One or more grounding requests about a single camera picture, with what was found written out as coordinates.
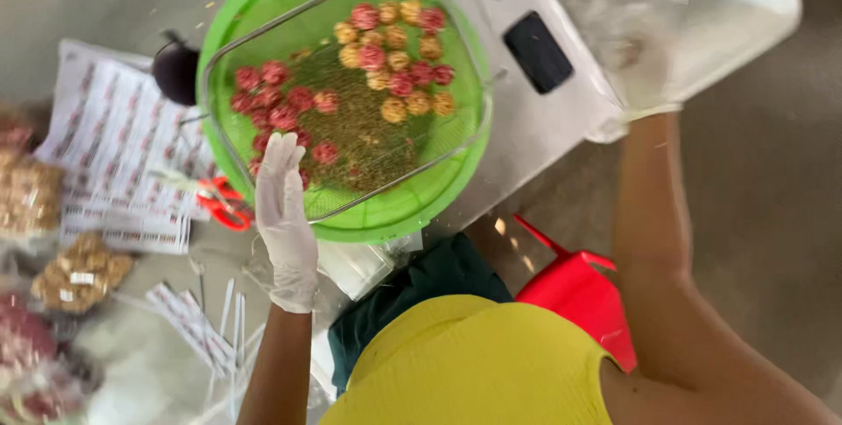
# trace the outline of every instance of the packaged snack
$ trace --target packaged snack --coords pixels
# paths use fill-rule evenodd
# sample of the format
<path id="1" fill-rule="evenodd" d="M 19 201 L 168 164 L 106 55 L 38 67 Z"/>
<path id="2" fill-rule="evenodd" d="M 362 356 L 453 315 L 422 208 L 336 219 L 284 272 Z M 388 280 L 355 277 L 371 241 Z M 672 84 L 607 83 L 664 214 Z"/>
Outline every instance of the packaged snack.
<path id="1" fill-rule="evenodd" d="M 38 234 L 58 228 L 63 176 L 60 168 L 0 148 L 0 233 Z"/>
<path id="2" fill-rule="evenodd" d="M 132 258 L 114 254 L 98 232 L 79 235 L 32 282 L 32 294 L 45 308 L 81 314 L 103 301 L 132 269 Z"/>

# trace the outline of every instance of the black rectangle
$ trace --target black rectangle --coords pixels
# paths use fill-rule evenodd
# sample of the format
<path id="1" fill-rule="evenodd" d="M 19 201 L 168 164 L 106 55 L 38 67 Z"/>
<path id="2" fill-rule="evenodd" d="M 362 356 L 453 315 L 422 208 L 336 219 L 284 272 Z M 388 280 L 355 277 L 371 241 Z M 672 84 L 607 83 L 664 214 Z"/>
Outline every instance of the black rectangle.
<path id="1" fill-rule="evenodd" d="M 545 95 L 574 74 L 562 48 L 532 11 L 503 35 L 503 41 L 539 94 Z"/>

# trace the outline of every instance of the white latex glove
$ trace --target white latex glove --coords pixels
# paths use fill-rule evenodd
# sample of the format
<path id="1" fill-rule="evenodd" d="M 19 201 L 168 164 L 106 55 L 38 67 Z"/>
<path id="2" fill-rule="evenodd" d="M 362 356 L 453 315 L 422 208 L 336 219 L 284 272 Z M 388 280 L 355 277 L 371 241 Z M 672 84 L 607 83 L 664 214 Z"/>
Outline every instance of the white latex glove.
<path id="1" fill-rule="evenodd" d="M 257 181 L 258 231 L 275 266 L 269 299 L 284 311 L 310 313 L 318 278 L 318 247 L 304 215 L 304 187 L 298 163 L 304 148 L 293 132 L 268 140 Z"/>
<path id="2" fill-rule="evenodd" d="M 615 61 L 607 73 L 623 99 L 622 123 L 682 109 L 680 102 L 667 96 L 675 49 L 674 38 L 663 25 L 646 19 L 626 22 L 624 35 L 611 52 Z"/>

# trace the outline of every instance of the food package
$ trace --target food package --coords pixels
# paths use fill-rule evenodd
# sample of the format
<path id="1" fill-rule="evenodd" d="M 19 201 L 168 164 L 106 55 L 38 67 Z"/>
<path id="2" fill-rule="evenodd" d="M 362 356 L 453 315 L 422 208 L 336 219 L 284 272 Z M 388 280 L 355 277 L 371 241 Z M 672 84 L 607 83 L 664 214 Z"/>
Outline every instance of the food package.
<path id="1" fill-rule="evenodd" d="M 0 293 L 0 423 L 42 424 L 71 418 L 100 378 L 90 363 L 60 345 L 52 325 L 27 309 L 26 296 Z"/>
<path id="2" fill-rule="evenodd" d="M 0 233 L 58 228 L 64 171 L 18 150 L 0 148 Z"/>
<path id="3" fill-rule="evenodd" d="M 115 289 L 132 268 L 132 258 L 109 251 L 96 231 L 83 233 L 47 264 L 32 282 L 45 308 L 81 314 Z"/>
<path id="4" fill-rule="evenodd" d="M 0 148 L 28 150 L 36 132 L 25 116 L 26 109 L 0 101 Z"/>

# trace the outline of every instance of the red stool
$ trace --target red stool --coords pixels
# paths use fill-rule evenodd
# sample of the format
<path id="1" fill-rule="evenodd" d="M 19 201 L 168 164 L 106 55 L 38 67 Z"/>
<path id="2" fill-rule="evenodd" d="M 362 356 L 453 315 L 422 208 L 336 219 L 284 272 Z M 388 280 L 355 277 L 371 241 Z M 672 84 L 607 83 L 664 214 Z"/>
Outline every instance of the red stool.
<path id="1" fill-rule="evenodd" d="M 514 299 L 554 311 L 582 328 L 614 356 L 626 374 L 630 373 L 637 366 L 637 358 L 620 293 L 592 267 L 597 264 L 615 271 L 614 263 L 586 250 L 570 252 L 517 214 L 514 220 L 558 255 Z"/>

